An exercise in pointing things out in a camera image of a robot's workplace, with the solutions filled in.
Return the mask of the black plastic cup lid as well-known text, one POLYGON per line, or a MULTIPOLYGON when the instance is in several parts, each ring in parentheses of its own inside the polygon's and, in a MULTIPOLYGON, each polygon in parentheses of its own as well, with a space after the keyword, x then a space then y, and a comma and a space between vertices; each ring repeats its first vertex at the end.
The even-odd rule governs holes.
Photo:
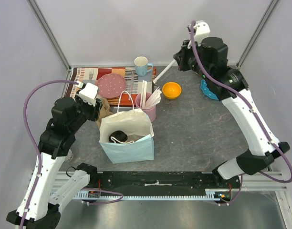
POLYGON ((110 134, 108 138, 110 143, 124 143, 128 140, 127 134, 125 134, 123 131, 115 131, 112 134, 110 134))

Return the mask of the light blue paper bag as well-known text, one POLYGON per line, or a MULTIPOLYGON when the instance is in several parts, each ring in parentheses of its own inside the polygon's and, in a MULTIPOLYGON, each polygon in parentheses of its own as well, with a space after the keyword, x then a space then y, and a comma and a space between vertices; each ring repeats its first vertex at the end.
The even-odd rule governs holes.
POLYGON ((153 160, 154 131, 148 115, 140 108, 117 112, 102 119, 99 143, 113 164, 153 160), (123 131, 128 136, 124 143, 110 143, 108 138, 115 131, 123 131))

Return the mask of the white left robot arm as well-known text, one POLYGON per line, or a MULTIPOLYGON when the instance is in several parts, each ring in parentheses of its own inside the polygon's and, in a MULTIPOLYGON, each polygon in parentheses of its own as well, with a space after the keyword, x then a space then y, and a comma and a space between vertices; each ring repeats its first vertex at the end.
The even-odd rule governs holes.
POLYGON ((37 146, 42 163, 36 165, 31 178, 37 185, 30 185, 20 206, 8 213, 9 223, 28 229, 54 229, 73 197, 85 186, 96 186, 97 168, 82 163, 72 178, 51 193, 58 171, 75 142, 76 132, 87 120, 97 121, 101 107, 99 98, 89 104, 79 96, 60 98, 54 103, 52 118, 37 146))

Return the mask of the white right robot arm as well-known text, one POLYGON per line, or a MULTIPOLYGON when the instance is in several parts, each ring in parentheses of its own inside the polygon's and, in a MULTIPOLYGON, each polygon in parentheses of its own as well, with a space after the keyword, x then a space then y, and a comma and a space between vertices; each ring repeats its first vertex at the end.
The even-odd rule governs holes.
POLYGON ((213 170, 212 182, 224 187, 229 179, 262 172, 290 150, 268 128, 258 111, 242 73, 227 65, 228 46, 218 37, 204 38, 200 44, 184 40, 174 59, 180 71, 192 70, 205 80, 208 89, 229 110, 248 143, 248 150, 213 170))

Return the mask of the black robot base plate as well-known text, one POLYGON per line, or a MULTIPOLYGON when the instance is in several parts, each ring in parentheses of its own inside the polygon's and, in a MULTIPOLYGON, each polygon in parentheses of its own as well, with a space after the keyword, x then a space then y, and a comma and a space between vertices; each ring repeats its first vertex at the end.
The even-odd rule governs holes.
POLYGON ((202 172, 98 172, 88 188, 119 192, 126 196, 203 195, 206 189, 237 189, 240 178, 219 180, 202 172))

